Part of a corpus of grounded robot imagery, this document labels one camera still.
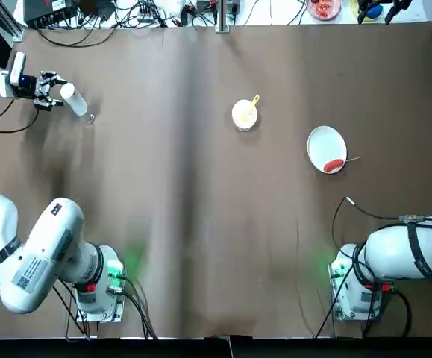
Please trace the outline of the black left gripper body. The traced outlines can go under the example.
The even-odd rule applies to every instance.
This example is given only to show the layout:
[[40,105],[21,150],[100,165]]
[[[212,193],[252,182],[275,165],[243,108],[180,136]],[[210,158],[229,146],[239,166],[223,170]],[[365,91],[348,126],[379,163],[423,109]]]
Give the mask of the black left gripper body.
[[43,99],[39,88],[43,78],[32,75],[20,75],[18,84],[13,86],[14,98],[17,99]]

